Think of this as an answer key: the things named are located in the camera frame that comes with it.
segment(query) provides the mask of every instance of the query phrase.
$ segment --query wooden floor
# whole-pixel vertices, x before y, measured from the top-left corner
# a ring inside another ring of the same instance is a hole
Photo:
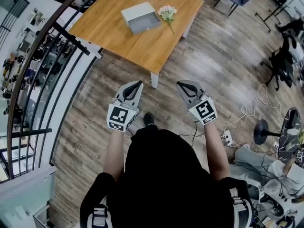
[[[117,89],[134,80],[142,80],[144,88],[139,103],[139,117],[131,131],[143,127],[142,117],[152,112],[160,128],[177,134],[190,134],[194,118],[187,113],[175,83],[189,79],[199,82],[213,97],[219,131],[242,116],[243,104],[248,114],[253,113],[252,102],[257,90],[270,77],[270,70],[259,63],[282,45],[283,39],[276,31],[274,18],[268,21],[273,32],[268,34],[264,24],[255,17],[258,11],[262,17],[268,9],[275,8],[271,0],[251,0],[244,7],[238,7],[227,18],[231,6],[222,0],[214,9],[214,0],[205,0],[199,10],[186,39],[181,39],[170,55],[159,76],[159,86],[153,89],[150,73],[111,53],[103,52],[80,86],[62,126],[53,163],[57,166],[55,196],[51,201],[50,220],[56,227],[67,227],[78,221],[79,208],[95,177],[103,169],[105,149],[110,136],[106,126],[106,114]],[[289,21],[285,12],[279,15],[282,24]],[[272,109],[256,101],[254,117],[245,117],[228,129],[233,142],[250,143],[255,150],[269,150],[272,138],[266,144],[255,146],[253,129],[259,119],[266,119],[269,129],[280,129],[287,110],[298,107],[303,117],[303,95],[298,87],[288,88],[280,84],[275,91],[275,81],[267,88],[273,106],[280,103],[280,110]],[[262,88],[260,96],[265,94]],[[198,126],[198,133],[203,127]],[[127,154],[130,134],[124,138]],[[194,146],[202,166],[208,169],[204,136],[195,138]],[[235,149],[227,148],[230,158]]]

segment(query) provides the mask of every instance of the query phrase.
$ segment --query desk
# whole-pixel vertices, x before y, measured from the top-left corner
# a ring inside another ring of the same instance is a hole
[[[291,128],[295,128],[297,130],[302,129],[300,115],[295,107],[290,108],[286,113],[280,134],[278,157],[279,160],[285,164],[289,162],[289,160],[294,156],[294,151],[300,146],[299,135],[288,134],[287,130]],[[291,147],[286,151],[285,147],[288,143],[291,143]]]
[[[279,148],[278,148],[278,158],[283,163],[288,163],[289,160],[293,157],[293,152],[299,148],[299,136],[298,134],[292,135],[287,131],[289,129],[301,130],[301,120],[298,110],[295,107],[292,107],[286,113],[284,118],[282,129],[280,133],[272,133],[268,131],[268,123],[266,120],[262,119],[257,122],[254,130],[254,140],[256,144],[263,144],[266,141],[267,136],[276,136],[280,137]],[[291,146],[288,150],[285,149],[288,143],[291,143]]]
[[[149,2],[157,12],[165,5],[177,13],[172,22],[139,35],[133,35],[121,11],[136,4]],[[73,25],[69,33],[95,43],[151,72],[152,86],[157,87],[158,73],[181,36],[186,37],[203,0],[97,0]]]

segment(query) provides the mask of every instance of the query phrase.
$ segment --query white flower bouquet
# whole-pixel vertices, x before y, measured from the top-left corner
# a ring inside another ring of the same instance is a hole
[[[167,21],[173,34],[174,31],[172,29],[172,21],[175,20],[175,18],[173,17],[173,15],[177,12],[177,10],[175,9],[175,7],[171,7],[171,6],[163,6],[160,8],[160,10],[158,11],[158,15],[162,17],[163,20]]]

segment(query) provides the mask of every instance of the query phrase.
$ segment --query black shirt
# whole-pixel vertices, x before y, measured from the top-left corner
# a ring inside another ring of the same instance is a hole
[[[117,183],[110,174],[97,176],[81,205],[81,228],[106,195],[113,228],[233,227],[229,189],[237,187],[248,196],[246,182],[216,181],[186,141],[153,127],[132,137],[125,172]]]

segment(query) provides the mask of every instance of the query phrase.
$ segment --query white box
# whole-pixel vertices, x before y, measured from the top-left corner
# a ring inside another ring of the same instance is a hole
[[[121,12],[125,22],[127,23],[127,25],[129,25],[130,20],[138,18],[140,16],[144,16],[148,13],[153,13],[155,12],[155,9],[151,6],[149,2],[144,2],[128,9],[122,10]]]
[[[134,35],[162,24],[149,2],[137,4],[122,10],[121,13]]]

